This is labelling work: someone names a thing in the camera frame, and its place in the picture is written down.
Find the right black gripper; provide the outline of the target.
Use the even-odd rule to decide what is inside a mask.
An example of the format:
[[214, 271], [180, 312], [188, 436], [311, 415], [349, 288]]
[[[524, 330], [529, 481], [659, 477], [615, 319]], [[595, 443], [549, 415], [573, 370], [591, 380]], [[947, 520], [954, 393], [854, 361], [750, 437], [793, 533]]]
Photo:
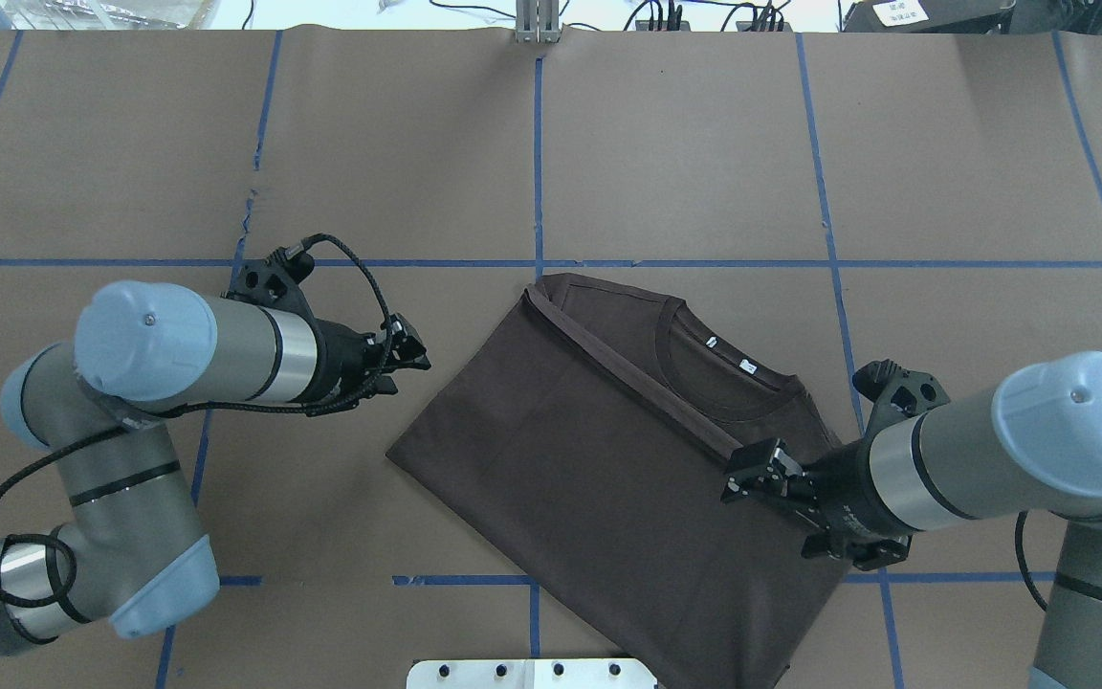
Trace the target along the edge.
[[[764, 439], [735, 449], [723, 474], [721, 504], [761, 500], [786, 512], [804, 512], [800, 488], [804, 467], [791, 457], [782, 439]], [[806, 559], [849, 560], [861, 571], [905, 562], [912, 545], [906, 526], [876, 493], [869, 445], [846, 445], [807, 467], [814, 489], [819, 531], [804, 537]]]

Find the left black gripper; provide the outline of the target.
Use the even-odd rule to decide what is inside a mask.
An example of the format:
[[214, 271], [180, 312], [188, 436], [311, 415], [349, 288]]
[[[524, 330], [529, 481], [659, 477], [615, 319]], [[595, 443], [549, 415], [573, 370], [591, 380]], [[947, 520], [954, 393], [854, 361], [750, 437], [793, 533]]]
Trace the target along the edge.
[[414, 325], [401, 314], [386, 317], [386, 335], [356, 332], [328, 320], [318, 320], [324, 365], [312, 380], [312, 402], [328, 403], [346, 392], [354, 392], [371, 374], [383, 365], [383, 372], [402, 369], [429, 370], [425, 342]]

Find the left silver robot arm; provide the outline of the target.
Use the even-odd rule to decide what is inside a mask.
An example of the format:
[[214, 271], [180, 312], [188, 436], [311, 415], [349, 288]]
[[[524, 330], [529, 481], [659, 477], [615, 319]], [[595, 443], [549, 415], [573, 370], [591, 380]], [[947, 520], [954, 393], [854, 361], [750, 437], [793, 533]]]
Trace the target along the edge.
[[6, 380], [6, 427], [44, 456], [0, 485], [0, 658], [108, 620], [122, 638], [209, 605], [220, 575], [168, 423], [205, 409], [316, 415], [395, 395], [428, 369], [385, 311], [379, 332], [312, 314], [298, 279], [244, 269], [223, 297], [117, 280], [71, 342]]

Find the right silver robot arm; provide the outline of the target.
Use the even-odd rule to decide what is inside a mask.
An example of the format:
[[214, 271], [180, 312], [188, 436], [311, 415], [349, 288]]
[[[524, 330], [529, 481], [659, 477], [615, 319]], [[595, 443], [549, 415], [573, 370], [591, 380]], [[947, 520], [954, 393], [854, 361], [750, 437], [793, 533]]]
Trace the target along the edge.
[[852, 386], [866, 434], [801, 465], [768, 437], [731, 453], [721, 500], [807, 523], [804, 558], [871, 570], [912, 537], [1040, 510], [1067, 523], [1028, 672], [1031, 688], [1102, 688], [1102, 352], [1083, 349], [953, 400], [934, 376], [871, 362]]

